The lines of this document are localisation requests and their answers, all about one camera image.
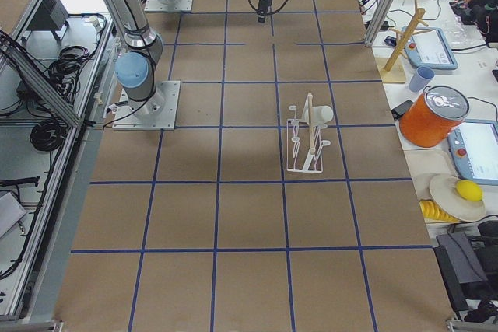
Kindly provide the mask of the blue cup on desk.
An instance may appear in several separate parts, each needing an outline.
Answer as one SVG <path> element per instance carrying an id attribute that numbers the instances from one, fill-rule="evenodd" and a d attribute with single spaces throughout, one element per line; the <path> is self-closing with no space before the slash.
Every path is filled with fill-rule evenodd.
<path id="1" fill-rule="evenodd" d="M 434 78 L 435 73 L 433 69 L 426 66 L 419 66 L 409 82 L 409 90 L 411 92 L 418 92 L 426 87 Z"/>

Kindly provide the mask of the wooden mug tree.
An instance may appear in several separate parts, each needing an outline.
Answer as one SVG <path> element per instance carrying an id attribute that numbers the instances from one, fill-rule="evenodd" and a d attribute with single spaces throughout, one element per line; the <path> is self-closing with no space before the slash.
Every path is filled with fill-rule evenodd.
<path id="1" fill-rule="evenodd" d="M 425 33 L 425 30 L 417 31 L 419 24 L 429 26 L 424 20 L 425 9 L 418 6 L 417 0 L 414 0 L 415 10 L 414 16 L 407 25 L 404 31 L 391 28 L 396 33 L 396 47 L 392 51 L 389 58 L 375 58 L 377 69 L 379 71 L 383 83 L 405 83 L 405 71 L 403 64 L 399 61 L 399 56 L 402 55 L 407 59 L 405 47 L 413 34 Z"/>

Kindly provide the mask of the teach pendant tablet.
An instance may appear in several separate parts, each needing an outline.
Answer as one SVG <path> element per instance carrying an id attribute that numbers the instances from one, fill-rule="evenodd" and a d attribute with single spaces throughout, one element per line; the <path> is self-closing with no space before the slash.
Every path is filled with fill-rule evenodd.
<path id="1" fill-rule="evenodd" d="M 436 27 L 417 27 L 405 45 L 404 52 L 413 67 L 456 70 L 458 63 L 444 32 Z"/>

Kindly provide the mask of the orange container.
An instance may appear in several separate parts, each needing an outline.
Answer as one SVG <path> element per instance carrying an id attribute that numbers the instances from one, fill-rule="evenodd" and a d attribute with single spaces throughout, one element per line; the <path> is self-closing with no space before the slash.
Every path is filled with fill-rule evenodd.
<path id="1" fill-rule="evenodd" d="M 467 98 L 449 86 L 433 86 L 421 94 L 399 121 L 412 144 L 430 148 L 441 143 L 468 115 Z"/>

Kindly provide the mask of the cream plate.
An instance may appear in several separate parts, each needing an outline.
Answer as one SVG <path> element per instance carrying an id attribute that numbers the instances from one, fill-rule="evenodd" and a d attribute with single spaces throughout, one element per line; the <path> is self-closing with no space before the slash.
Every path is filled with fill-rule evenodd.
<path id="1" fill-rule="evenodd" d="M 434 176 L 429 183 L 430 196 L 446 213 L 463 222 L 476 222 L 486 215 L 482 201 L 469 201 L 456 189 L 457 177 L 449 174 Z"/>

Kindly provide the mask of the yellow lemon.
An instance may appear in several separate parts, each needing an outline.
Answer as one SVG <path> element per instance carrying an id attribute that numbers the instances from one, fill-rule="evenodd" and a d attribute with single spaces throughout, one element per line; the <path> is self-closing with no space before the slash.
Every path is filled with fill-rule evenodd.
<path id="1" fill-rule="evenodd" d="M 482 188 L 472 180 L 459 180 L 455 189 L 467 201 L 478 202 L 483 199 Z"/>

